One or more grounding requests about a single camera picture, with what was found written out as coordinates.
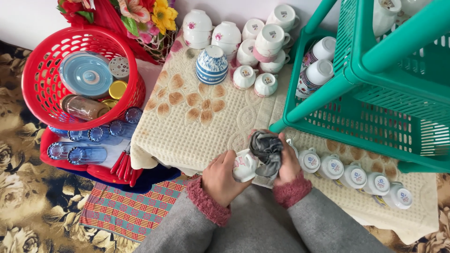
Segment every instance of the blue cloth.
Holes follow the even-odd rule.
[[[121,185],[121,184],[114,184],[114,183],[108,183],[103,180],[100,180],[91,174],[89,174],[86,171],[74,171],[74,170],[67,170],[64,168],[57,167],[60,170],[67,171],[70,173],[73,173],[75,175],[79,175],[82,177],[85,177],[87,179],[91,179],[93,181],[121,189],[126,192],[131,193],[139,193],[139,194],[145,194],[149,192],[152,189],[152,186],[154,184],[163,182],[163,181],[169,181],[173,180],[181,175],[181,171],[175,167],[172,167],[170,169],[164,167],[161,164],[158,164],[153,169],[146,169],[142,172],[141,176],[136,180],[136,185],[134,187],[130,187],[129,185]]]

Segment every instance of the blue drinking glass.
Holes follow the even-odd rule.
[[[93,142],[109,145],[117,145],[123,141],[120,137],[110,135],[107,126],[89,129],[88,138]]]
[[[84,143],[58,141],[47,149],[47,155],[53,160],[65,160],[70,149],[77,146],[87,146]]]
[[[121,121],[121,120],[113,120],[109,124],[109,133],[112,136],[118,136],[123,139],[131,140],[133,133],[136,130],[136,125]]]
[[[69,139],[71,141],[92,144],[92,145],[100,145],[100,143],[93,142],[89,139],[89,130],[69,131],[67,136],[69,137]]]
[[[137,125],[142,116],[142,109],[136,106],[130,107],[125,111],[125,120],[130,123]]]
[[[58,128],[54,128],[52,126],[48,126],[48,128],[59,137],[67,138],[67,136],[68,136],[69,131],[67,131],[67,130],[61,130]]]
[[[67,154],[67,160],[73,165],[100,164],[106,156],[104,147],[73,147]]]

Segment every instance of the cream tablecloth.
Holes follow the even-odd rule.
[[[281,117],[291,65],[286,65],[279,73],[276,93],[262,99],[253,89],[234,88],[230,79],[235,69],[232,66],[221,84],[201,84],[195,76],[199,52],[187,47],[181,37],[175,41],[131,140],[134,168],[153,168],[157,159],[193,175],[225,150],[245,149],[252,129],[268,128]],[[394,230],[405,244],[438,230],[434,173],[401,174],[394,159],[291,128],[285,133],[299,150],[315,147],[319,155],[339,154],[344,164],[359,161],[366,171],[384,172],[391,180],[403,182],[414,196],[413,206],[408,210],[384,208],[375,203],[371,195],[306,175],[315,187],[356,220]],[[271,185],[264,178],[256,178],[254,182]]]

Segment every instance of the striped woven mat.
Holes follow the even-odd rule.
[[[165,181],[155,184],[146,194],[136,194],[96,183],[81,212],[80,223],[142,242],[168,214],[186,184],[187,180]]]

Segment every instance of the patterned carpet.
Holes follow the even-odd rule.
[[[26,107],[20,84],[29,54],[0,42],[0,252],[131,253],[138,243],[79,225],[93,182],[39,159],[46,126]],[[404,245],[391,230],[367,229],[398,253],[450,253],[450,174],[436,180],[438,232]]]

